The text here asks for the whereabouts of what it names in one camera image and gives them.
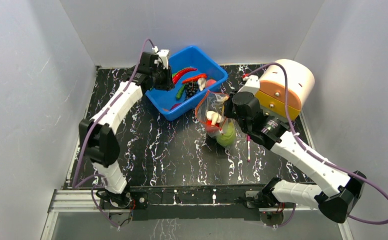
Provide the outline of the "white toy mushroom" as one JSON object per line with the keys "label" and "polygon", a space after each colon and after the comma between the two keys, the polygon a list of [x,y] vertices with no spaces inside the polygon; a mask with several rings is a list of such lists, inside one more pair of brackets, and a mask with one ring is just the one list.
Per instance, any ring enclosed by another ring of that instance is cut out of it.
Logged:
{"label": "white toy mushroom", "polygon": [[207,111],[206,120],[212,121],[212,125],[216,126],[224,121],[222,115],[215,111]]}

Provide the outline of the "clear zip top bag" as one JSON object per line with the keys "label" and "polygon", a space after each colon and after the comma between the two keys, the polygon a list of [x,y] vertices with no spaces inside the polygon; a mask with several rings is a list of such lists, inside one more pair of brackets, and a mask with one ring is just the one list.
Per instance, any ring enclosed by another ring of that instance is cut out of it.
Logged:
{"label": "clear zip top bag", "polygon": [[195,108],[195,117],[207,136],[224,148],[229,147],[236,138],[233,120],[224,116],[225,104],[228,102],[229,96],[226,93],[208,90]]}

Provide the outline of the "green toy cabbage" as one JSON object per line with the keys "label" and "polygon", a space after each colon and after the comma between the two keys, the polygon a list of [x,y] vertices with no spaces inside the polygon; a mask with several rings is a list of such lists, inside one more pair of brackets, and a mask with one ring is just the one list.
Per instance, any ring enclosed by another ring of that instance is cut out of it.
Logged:
{"label": "green toy cabbage", "polygon": [[227,128],[227,131],[224,134],[218,135],[216,137],[216,142],[226,148],[230,146],[236,139],[236,131],[234,127]]}

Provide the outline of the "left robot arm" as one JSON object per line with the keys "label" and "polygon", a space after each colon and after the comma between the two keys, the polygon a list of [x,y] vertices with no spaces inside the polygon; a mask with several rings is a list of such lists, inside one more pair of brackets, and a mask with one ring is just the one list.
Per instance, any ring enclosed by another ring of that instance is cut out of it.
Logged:
{"label": "left robot arm", "polygon": [[120,154],[118,127],[146,91],[174,88],[169,56],[167,49],[144,51],[139,63],[123,75],[119,88],[105,107],[91,119],[79,123],[80,157],[89,158],[105,183],[104,194],[99,197],[114,207],[127,208],[131,202],[127,180],[117,161]]}

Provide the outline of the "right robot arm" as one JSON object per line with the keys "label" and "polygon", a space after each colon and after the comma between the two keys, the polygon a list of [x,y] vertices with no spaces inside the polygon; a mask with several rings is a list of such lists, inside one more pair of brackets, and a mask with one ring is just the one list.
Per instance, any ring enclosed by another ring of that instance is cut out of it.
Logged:
{"label": "right robot arm", "polygon": [[254,198],[256,203],[276,207],[279,203],[296,203],[318,209],[336,223],[344,223],[364,189],[365,175],[357,177],[320,162],[318,153],[302,148],[289,126],[276,117],[265,115],[259,101],[250,92],[232,92],[224,103],[224,116],[234,119],[250,140],[296,166],[313,184],[293,183],[272,178]]}

